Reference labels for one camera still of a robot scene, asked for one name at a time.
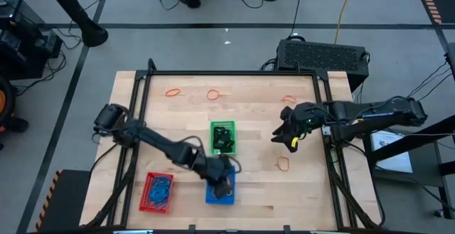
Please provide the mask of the orange black wheeled device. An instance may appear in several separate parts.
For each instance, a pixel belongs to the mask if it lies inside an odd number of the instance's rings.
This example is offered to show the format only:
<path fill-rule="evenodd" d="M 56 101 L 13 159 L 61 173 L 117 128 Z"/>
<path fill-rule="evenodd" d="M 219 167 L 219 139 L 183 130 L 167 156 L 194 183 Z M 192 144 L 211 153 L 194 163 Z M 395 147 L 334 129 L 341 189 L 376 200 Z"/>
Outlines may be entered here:
<path fill-rule="evenodd" d="M 16 88 L 0 75 L 0 132 L 23 133 L 28 129 L 29 123 L 20 117 L 14 116 L 16 106 Z"/>

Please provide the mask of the black pole stand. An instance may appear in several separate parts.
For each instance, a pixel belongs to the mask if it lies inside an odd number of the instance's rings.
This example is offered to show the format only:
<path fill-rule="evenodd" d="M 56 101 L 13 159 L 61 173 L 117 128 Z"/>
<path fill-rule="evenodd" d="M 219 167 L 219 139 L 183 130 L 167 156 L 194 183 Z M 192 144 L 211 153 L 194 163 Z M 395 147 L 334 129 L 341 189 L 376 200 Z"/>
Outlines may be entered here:
<path fill-rule="evenodd" d="M 87 47 L 102 45 L 108 39 L 108 32 L 96 24 L 80 5 L 78 0 L 56 0 L 82 32 L 82 42 Z"/>

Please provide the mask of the white paper sheet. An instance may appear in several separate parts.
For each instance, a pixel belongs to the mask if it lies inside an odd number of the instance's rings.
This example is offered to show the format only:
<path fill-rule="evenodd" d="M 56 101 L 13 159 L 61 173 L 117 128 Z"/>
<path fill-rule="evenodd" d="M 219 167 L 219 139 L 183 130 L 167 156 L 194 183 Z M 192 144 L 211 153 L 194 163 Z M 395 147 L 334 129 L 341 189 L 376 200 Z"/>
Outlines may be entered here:
<path fill-rule="evenodd" d="M 388 131 L 379 131 L 371 134 L 371 139 L 373 142 L 373 151 L 381 149 L 388 144 L 396 142 L 402 139 L 404 135 L 395 134 L 394 132 Z M 384 159 L 376 163 L 378 169 L 385 169 L 389 171 L 398 171 L 402 173 L 412 174 L 412 165 L 410 161 L 410 156 L 408 152 L 403 152 L 397 156 L 391 157 L 389 159 Z"/>

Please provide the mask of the green plastic basket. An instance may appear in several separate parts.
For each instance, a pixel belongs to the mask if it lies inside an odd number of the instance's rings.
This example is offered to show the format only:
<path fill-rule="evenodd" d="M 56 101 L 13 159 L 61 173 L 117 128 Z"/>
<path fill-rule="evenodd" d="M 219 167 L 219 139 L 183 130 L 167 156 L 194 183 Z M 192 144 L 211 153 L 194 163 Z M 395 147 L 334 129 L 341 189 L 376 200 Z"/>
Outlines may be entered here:
<path fill-rule="evenodd" d="M 232 132 L 231 139 L 235 141 L 235 144 L 232 146 L 231 154 L 219 154 L 216 149 L 213 148 L 213 129 L 214 127 L 224 127 L 229 129 Z M 237 142 L 236 142 L 236 128 L 234 121 L 212 121 L 210 123 L 210 153 L 212 155 L 236 155 L 237 153 Z"/>

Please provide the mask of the black metal stand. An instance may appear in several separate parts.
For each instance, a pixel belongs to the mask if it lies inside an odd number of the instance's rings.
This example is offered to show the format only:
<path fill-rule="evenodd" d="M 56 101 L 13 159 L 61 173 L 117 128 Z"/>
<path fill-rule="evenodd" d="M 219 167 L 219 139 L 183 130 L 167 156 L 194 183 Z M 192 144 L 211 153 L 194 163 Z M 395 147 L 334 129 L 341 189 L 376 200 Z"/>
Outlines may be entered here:
<path fill-rule="evenodd" d="M 444 179 L 445 176 L 455 175 L 455 160 L 442 162 L 437 144 L 440 139 L 445 137 L 451 137 L 455 142 L 455 115 L 418 132 L 406 134 L 402 139 L 376 151 L 373 151 L 371 137 L 365 137 L 363 144 L 373 174 L 382 179 L 414 182 L 422 187 L 437 187 L 439 194 L 436 198 L 441 204 L 441 208 L 438 210 L 444 211 L 446 219 L 455 219 L 455 206 L 451 204 L 449 189 Z M 378 161 L 389 159 L 403 152 L 409 153 L 412 174 L 377 168 Z"/>

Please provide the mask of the red plastic basket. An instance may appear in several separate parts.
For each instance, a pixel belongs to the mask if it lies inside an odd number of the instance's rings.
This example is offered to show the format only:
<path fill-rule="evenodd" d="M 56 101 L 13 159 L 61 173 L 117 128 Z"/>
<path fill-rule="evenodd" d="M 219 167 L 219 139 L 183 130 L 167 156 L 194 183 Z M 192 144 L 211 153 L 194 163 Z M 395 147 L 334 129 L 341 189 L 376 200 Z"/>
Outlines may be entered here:
<path fill-rule="evenodd" d="M 168 208 L 171 200 L 171 192 L 173 188 L 173 175 L 172 174 L 163 174 L 163 173 L 157 173 L 157 172 L 149 172 L 146 176 L 146 180 L 144 182 L 144 188 L 142 191 L 141 195 L 141 200 L 139 203 L 139 210 L 143 212 L 154 212 L 154 213 L 167 213 L 167 211 L 158 211 L 154 207 L 152 207 L 149 203 L 149 193 L 150 193 L 150 188 L 155 180 L 156 177 L 167 177 L 171 179 L 171 187 L 169 189 L 170 195 L 169 195 L 169 200 L 168 200 Z"/>

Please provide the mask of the blue plastic basket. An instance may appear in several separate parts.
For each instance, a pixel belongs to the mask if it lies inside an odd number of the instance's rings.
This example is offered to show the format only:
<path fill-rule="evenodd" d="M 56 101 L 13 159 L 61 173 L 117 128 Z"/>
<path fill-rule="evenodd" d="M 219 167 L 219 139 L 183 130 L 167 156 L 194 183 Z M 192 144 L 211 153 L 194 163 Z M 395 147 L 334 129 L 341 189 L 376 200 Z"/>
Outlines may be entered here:
<path fill-rule="evenodd" d="M 236 170 L 234 168 L 232 168 L 230 173 L 227 175 L 227 179 L 232 179 L 236 184 L 235 176 L 236 176 Z M 207 204 L 231 206 L 235 203 L 235 189 L 234 189 L 234 194 L 232 196 L 224 195 L 220 199 L 214 199 L 209 194 L 209 192 L 212 188 L 213 188 L 213 186 L 210 186 L 209 184 L 205 185 L 205 202 Z"/>

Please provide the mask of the black perforated computer case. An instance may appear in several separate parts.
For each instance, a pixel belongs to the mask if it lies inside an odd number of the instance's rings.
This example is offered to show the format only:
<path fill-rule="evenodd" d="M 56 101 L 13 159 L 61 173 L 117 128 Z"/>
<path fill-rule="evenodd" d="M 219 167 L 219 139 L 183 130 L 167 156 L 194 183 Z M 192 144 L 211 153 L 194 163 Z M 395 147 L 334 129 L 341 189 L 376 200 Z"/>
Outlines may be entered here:
<path fill-rule="evenodd" d="M 321 78 L 344 71 L 353 90 L 369 76 L 369 60 L 369 52 L 358 46 L 281 40 L 277 48 L 277 70 L 309 70 Z"/>

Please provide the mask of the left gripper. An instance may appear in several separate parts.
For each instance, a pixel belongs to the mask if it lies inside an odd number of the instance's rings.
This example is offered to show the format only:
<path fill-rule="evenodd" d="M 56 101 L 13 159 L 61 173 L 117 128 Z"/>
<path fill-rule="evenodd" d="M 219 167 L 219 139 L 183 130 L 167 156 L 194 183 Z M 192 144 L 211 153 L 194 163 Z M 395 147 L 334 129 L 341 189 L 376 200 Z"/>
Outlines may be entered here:
<path fill-rule="evenodd" d="M 213 187 L 213 195 L 216 199 L 234 194 L 234 184 L 226 181 L 228 174 L 234 171 L 239 174 L 242 171 L 240 162 L 230 155 L 208 156 L 205 158 L 205 166 L 202 179 L 205 179 Z"/>

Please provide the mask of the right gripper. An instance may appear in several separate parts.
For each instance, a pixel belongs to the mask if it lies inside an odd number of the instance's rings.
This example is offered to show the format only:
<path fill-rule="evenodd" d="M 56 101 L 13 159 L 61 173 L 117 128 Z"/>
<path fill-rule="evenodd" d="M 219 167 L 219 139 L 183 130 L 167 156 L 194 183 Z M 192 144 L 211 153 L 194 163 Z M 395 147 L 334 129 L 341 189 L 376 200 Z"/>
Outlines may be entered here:
<path fill-rule="evenodd" d="M 298 149 L 299 137 L 307 135 L 314 129 L 321 127 L 326 113 L 315 104 L 304 102 L 292 108 L 291 119 L 285 121 L 272 132 L 272 142 L 286 144 L 287 149 L 294 153 Z"/>

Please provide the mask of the black equipment stack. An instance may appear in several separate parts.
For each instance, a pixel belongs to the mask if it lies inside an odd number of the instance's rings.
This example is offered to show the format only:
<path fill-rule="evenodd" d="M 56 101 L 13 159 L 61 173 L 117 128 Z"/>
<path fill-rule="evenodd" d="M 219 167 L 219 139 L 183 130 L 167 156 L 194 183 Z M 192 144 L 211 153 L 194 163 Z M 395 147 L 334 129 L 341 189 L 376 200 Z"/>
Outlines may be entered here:
<path fill-rule="evenodd" d="M 0 0 L 0 75 L 7 80 L 40 78 L 57 58 L 63 40 L 24 0 Z"/>

